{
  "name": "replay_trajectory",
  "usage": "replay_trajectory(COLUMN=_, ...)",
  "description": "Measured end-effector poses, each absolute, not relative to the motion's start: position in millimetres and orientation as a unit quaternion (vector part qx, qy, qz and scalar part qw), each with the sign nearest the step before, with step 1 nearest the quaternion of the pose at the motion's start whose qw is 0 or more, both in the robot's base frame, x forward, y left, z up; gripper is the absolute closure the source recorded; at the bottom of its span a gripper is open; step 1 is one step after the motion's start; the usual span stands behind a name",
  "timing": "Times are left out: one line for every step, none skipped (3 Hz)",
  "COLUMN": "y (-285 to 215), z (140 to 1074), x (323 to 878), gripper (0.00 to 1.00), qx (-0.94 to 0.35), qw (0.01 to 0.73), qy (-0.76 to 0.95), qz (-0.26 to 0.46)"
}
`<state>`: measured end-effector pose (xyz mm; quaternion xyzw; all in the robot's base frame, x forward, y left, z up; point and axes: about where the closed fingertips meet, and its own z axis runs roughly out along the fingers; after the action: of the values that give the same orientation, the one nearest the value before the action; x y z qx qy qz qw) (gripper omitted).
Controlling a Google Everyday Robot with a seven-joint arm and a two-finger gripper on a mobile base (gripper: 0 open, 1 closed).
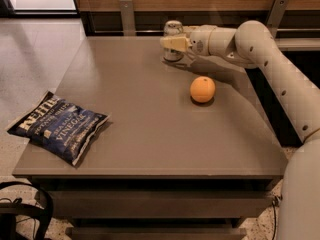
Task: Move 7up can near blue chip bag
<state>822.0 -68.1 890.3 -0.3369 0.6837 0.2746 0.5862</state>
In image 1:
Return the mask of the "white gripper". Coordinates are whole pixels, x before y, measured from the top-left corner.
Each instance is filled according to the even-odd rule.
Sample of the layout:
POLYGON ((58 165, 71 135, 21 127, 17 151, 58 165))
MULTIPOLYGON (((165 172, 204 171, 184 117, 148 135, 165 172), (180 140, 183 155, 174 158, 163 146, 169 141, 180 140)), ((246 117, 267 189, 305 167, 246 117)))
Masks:
POLYGON ((191 47, 195 54, 209 56, 210 36, 215 29, 213 25, 183 26, 183 33, 190 35, 190 40, 184 34, 164 36, 160 44, 163 48, 179 52, 186 52, 191 47))

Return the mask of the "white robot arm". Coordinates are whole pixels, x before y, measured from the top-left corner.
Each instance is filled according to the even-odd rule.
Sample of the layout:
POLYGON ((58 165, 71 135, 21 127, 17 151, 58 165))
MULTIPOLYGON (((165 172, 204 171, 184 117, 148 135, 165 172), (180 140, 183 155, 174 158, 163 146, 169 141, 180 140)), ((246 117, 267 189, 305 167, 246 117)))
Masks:
POLYGON ((238 28, 184 26, 169 21, 160 44, 169 52, 218 56, 259 68, 302 146, 287 164, 277 240, 320 240, 320 89, 278 48, 268 28, 246 21, 238 28))

